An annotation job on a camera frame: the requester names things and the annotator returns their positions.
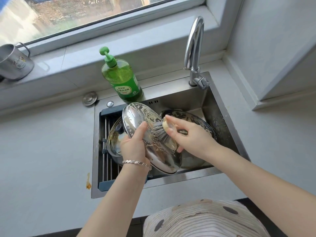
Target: food stain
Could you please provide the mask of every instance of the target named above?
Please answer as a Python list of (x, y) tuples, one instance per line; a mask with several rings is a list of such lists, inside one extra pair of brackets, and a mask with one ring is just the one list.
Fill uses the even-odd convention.
[(87, 179), (87, 183), (86, 183), (86, 188), (87, 188), (88, 190), (91, 189), (91, 184), (90, 184), (90, 182), (89, 182), (89, 179), (90, 179), (90, 173), (88, 173), (88, 179)]

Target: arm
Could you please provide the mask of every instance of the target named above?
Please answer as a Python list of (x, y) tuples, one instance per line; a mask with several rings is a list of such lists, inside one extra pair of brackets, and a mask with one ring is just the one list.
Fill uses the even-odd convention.
[(188, 131), (187, 136), (167, 131), (180, 144), (178, 151), (184, 148), (224, 172), (289, 237), (316, 236), (316, 196), (221, 146), (202, 127), (167, 119)]
[[(138, 160), (150, 165), (145, 157), (143, 136), (147, 124), (142, 123), (132, 139), (121, 142), (124, 160)], [(115, 182), (102, 199), (78, 237), (122, 236), (130, 226), (137, 202), (145, 184), (149, 168), (137, 164), (124, 164)]]

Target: countertop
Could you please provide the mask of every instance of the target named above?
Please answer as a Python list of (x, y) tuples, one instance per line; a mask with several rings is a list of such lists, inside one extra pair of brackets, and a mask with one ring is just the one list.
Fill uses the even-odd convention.
[[(316, 99), (251, 111), (221, 60), (200, 67), (210, 71), (251, 161), (316, 194)], [(179, 70), (153, 81), (187, 75)], [(91, 199), (87, 189), (93, 121), (94, 108), (84, 107), (81, 97), (1, 117), (0, 236), (34, 236), (85, 224), (101, 200)], [(244, 197), (225, 174), (211, 175), (144, 189), (134, 217), (199, 198)]]

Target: sink basin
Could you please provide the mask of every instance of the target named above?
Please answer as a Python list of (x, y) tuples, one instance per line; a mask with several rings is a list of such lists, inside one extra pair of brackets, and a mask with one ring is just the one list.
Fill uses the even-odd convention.
[[(158, 114), (167, 109), (181, 109), (197, 115), (214, 128), (218, 143), (249, 160), (209, 72), (201, 75), (211, 83), (210, 88), (204, 91), (189, 86), (188, 78), (182, 78), (144, 88), (143, 100), (140, 102)], [(114, 102), (113, 107), (107, 107), (109, 101)], [(107, 153), (105, 143), (110, 128), (126, 105), (118, 96), (113, 96), (98, 101), (95, 106), (92, 198), (104, 196), (121, 170), (121, 166)], [(173, 175), (153, 167), (144, 188), (218, 173), (221, 172), (207, 162), (197, 168), (180, 169)]]

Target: brush bristles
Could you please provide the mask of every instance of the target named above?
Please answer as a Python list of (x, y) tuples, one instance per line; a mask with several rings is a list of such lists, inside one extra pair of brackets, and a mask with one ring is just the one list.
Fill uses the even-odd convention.
[(166, 142), (169, 138), (169, 135), (165, 132), (162, 126), (162, 121), (153, 123), (153, 128), (151, 129), (151, 131), (152, 131), (152, 134), (156, 136), (156, 138), (160, 142)]

